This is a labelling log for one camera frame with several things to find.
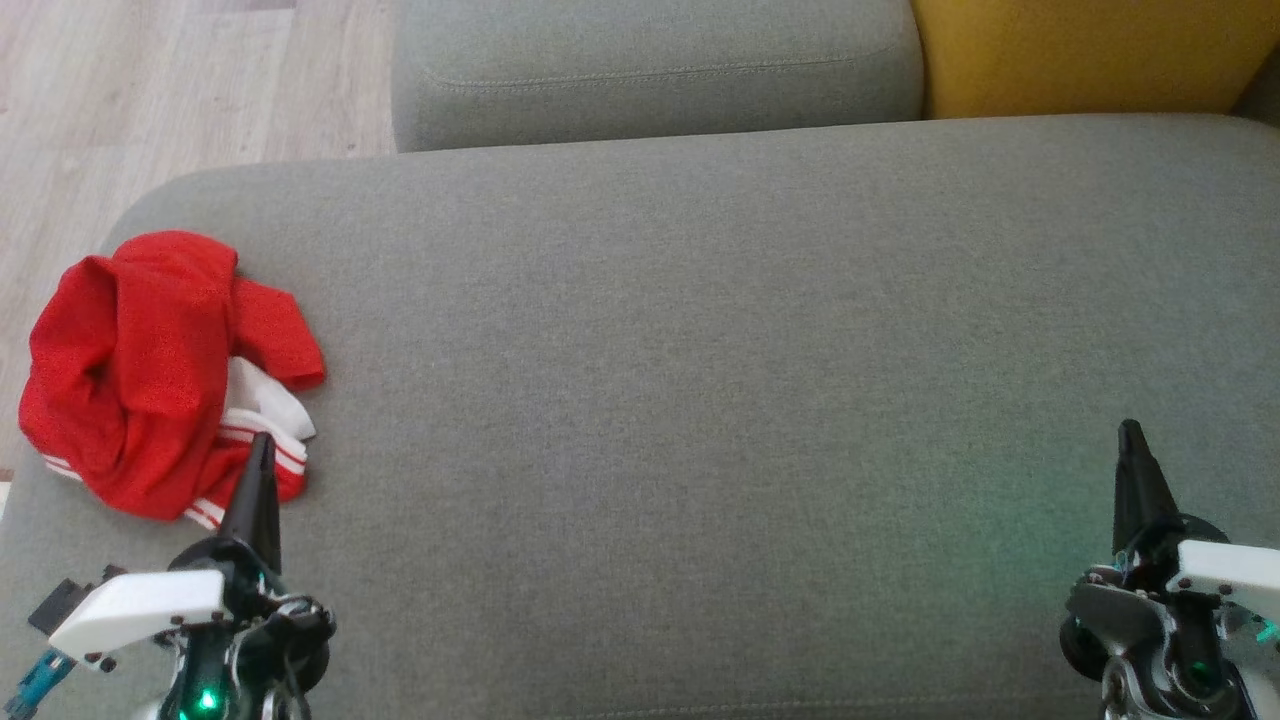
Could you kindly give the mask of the red shorts with white stripes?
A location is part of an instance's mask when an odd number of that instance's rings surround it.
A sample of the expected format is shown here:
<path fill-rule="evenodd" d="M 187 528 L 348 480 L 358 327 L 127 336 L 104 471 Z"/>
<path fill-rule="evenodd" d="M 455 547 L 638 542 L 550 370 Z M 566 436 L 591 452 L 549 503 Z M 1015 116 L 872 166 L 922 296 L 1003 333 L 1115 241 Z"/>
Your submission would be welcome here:
<path fill-rule="evenodd" d="M 29 337 L 20 429 L 52 470 L 73 475 L 110 509 L 160 521 L 189 518 L 212 529 L 260 430 L 191 432 L 122 405 L 105 260 L 92 256 L 70 268 L 40 314 Z"/>

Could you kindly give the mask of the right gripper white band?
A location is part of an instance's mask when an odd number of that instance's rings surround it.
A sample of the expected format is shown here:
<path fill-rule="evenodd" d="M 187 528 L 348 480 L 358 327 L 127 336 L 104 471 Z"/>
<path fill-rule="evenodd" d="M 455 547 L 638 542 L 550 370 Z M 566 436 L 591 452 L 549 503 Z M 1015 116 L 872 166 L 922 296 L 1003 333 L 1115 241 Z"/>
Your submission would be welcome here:
<path fill-rule="evenodd" d="M 1179 515 L 1138 420 L 1117 428 L 1114 497 L 1114 556 L 1068 596 L 1066 662 L 1094 682 L 1126 664 L 1135 691 L 1240 691 L 1222 646 L 1249 630 L 1280 653 L 1280 550 Z"/>

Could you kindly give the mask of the red t-shirt with white band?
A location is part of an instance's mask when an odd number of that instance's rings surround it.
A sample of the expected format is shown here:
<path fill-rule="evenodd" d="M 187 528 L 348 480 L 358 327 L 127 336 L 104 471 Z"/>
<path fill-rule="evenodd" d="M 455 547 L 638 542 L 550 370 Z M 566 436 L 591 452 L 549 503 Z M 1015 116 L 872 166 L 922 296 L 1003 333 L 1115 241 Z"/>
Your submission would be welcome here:
<path fill-rule="evenodd" d="M 314 438 L 300 400 L 326 375 L 297 300 L 250 279 L 238 252 L 205 234 L 160 231 L 105 260 L 114 288 L 111 370 L 122 405 L 191 432 Z"/>

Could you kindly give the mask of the large grey sofa ottoman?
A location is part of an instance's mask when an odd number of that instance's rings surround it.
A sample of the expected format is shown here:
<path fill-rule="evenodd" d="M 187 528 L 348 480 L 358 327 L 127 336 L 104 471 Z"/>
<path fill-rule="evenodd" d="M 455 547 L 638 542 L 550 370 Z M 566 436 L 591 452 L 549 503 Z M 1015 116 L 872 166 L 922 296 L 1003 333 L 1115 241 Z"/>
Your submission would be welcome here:
<path fill-rule="evenodd" d="M 1094 720 L 1117 425 L 1280 546 L 1280 129 L 928 120 L 205 170 L 326 380 L 315 720 Z"/>

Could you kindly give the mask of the yellow sofa back cushion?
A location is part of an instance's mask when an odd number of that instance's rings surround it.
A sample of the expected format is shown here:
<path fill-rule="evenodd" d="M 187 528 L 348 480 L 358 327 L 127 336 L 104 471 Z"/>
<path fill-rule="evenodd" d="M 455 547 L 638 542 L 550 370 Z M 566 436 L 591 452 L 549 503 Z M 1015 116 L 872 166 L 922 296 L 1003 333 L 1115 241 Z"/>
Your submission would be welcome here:
<path fill-rule="evenodd" d="M 933 119 L 1226 114 L 1280 0 L 911 0 Z"/>

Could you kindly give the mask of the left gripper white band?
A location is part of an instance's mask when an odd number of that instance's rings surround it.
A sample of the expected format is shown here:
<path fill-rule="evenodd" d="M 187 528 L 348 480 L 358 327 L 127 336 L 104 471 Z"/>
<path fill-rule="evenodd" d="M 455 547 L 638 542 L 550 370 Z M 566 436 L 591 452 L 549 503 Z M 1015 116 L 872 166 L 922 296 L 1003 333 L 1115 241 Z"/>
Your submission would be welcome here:
<path fill-rule="evenodd" d="M 96 587 L 49 637 L 97 666 L 143 641 L 165 644 L 172 684 L 140 720 L 314 720 L 308 692 L 328 669 L 337 620 L 283 582 L 275 460 L 273 436 L 255 433 L 220 537 L 166 570 Z"/>

